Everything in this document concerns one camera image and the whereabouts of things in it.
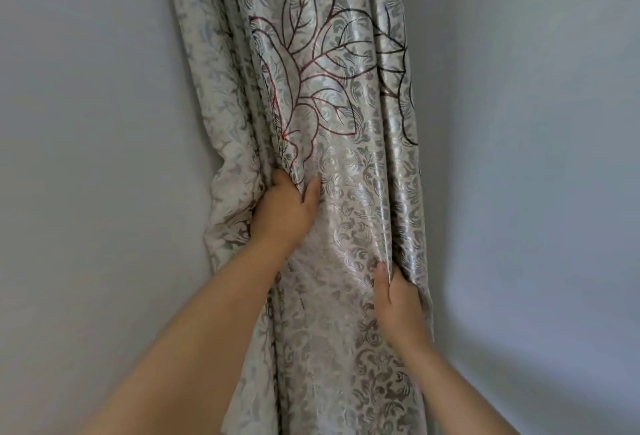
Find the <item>person's left hand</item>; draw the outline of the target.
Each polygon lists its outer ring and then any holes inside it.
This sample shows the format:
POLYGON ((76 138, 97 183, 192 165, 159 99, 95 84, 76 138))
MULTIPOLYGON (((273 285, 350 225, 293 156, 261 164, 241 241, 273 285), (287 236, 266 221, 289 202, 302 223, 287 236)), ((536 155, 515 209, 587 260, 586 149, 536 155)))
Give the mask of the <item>person's left hand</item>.
POLYGON ((304 241, 316 220, 318 209, 305 211, 301 207, 303 193, 288 173, 276 170, 271 187, 254 210, 250 243, 288 257, 304 241))

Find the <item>person's right hand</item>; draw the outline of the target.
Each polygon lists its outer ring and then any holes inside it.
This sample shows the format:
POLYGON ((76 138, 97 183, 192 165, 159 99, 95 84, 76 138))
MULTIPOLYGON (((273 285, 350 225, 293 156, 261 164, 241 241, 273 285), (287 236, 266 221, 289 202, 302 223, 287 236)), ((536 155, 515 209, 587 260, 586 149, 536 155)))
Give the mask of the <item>person's right hand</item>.
POLYGON ((399 352, 429 343, 419 292, 393 265, 390 276, 390 306, 374 306, 376 322, 387 344, 399 352))

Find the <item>silver leaf-patterned curtain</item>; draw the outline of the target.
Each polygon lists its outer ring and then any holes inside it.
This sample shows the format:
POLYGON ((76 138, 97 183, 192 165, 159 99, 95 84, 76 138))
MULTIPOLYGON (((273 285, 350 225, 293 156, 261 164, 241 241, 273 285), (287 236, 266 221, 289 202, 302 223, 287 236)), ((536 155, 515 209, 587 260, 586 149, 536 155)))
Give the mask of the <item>silver leaf-patterned curtain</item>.
POLYGON ((248 240, 276 169, 316 221, 260 313, 222 435, 434 435, 378 332, 372 273, 395 261, 433 324, 403 0, 173 0, 211 144, 204 239, 248 240))

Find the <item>person's right forearm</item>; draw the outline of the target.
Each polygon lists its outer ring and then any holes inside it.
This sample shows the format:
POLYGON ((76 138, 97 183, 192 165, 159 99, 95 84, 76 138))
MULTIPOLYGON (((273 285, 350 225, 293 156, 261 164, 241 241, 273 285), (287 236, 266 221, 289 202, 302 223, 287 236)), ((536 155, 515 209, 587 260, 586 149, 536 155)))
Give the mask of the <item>person's right forearm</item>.
POLYGON ((437 351, 427 336, 392 342, 418 381, 444 435, 520 435, 512 424, 437 351))

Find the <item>person's left forearm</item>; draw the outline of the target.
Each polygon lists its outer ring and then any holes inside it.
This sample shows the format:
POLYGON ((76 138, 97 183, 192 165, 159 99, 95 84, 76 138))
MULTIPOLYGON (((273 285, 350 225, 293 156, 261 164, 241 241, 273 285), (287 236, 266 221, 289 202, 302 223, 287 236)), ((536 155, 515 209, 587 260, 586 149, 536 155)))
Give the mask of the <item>person's left forearm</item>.
POLYGON ((299 244, 252 238, 171 320, 80 435, 221 435, 260 312, 299 244))

